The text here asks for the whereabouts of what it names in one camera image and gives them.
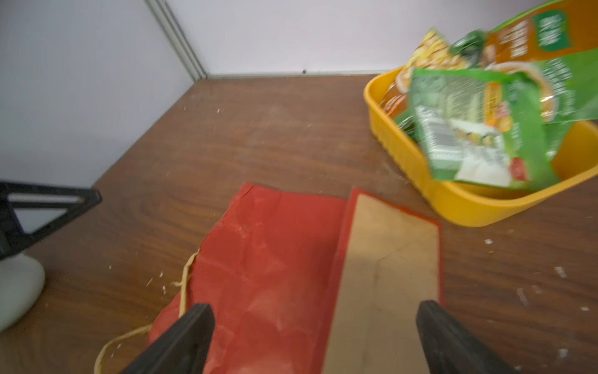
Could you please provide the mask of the green soup packet back side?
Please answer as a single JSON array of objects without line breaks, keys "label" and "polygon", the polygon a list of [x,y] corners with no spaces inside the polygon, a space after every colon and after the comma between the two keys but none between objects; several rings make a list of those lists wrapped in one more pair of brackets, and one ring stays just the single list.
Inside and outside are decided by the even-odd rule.
[{"label": "green soup packet back side", "polygon": [[408,100],[434,180],[524,191],[559,183],[540,87],[525,73],[416,69]]}]

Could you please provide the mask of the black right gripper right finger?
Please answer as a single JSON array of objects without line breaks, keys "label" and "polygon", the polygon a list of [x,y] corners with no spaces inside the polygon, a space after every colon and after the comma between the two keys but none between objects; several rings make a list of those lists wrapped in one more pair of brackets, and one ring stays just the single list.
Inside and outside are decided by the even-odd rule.
[{"label": "black right gripper right finger", "polygon": [[514,368],[433,300],[420,303],[417,331],[431,373],[500,374]]}]

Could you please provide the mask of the yellow plastic tray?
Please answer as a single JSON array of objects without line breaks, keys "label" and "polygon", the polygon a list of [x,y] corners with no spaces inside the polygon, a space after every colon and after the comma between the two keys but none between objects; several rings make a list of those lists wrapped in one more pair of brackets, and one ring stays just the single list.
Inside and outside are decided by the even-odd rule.
[{"label": "yellow plastic tray", "polygon": [[401,70],[397,68],[375,76],[366,85],[364,101],[369,110],[370,129],[411,185],[447,221],[469,228],[484,227],[523,212],[597,176],[597,125],[580,121],[572,125],[552,161],[562,180],[547,189],[525,193],[433,180],[420,148],[379,106],[389,85]]}]

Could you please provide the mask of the white pot red flowers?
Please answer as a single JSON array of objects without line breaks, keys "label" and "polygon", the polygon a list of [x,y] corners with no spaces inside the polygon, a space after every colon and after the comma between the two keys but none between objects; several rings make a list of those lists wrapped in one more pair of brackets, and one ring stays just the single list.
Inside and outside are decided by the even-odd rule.
[{"label": "white pot red flowers", "polygon": [[19,254],[1,261],[1,332],[22,319],[45,286],[45,269],[36,259]]}]

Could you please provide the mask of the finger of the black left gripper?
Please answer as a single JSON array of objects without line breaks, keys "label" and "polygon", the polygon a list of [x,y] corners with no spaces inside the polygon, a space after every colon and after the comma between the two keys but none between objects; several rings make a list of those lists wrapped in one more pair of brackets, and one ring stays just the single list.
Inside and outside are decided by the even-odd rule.
[{"label": "finger of the black left gripper", "polygon": [[1,182],[1,259],[14,257],[102,202],[98,189]]}]

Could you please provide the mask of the red paper bag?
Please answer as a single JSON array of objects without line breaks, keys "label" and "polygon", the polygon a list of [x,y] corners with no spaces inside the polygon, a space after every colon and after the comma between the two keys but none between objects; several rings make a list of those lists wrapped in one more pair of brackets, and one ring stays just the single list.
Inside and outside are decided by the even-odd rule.
[{"label": "red paper bag", "polygon": [[416,316],[442,302],[441,234],[361,189],[338,199],[246,183],[189,257],[178,295],[132,335],[147,349],[208,304],[202,373],[426,373]]}]

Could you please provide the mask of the orange green mushroom soup packet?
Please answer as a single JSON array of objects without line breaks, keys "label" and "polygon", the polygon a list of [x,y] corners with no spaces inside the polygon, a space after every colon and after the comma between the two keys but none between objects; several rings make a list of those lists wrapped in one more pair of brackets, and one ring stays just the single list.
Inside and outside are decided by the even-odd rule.
[{"label": "orange green mushroom soup packet", "polygon": [[526,73],[540,87],[548,160],[572,124],[597,118],[597,3],[549,1],[450,48],[472,67]]}]

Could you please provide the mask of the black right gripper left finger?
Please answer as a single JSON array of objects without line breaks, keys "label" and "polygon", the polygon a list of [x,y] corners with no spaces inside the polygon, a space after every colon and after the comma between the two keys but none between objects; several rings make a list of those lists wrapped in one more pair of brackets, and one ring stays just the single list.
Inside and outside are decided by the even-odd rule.
[{"label": "black right gripper left finger", "polygon": [[123,369],[125,374],[202,373],[216,320],[208,304],[195,304]]}]

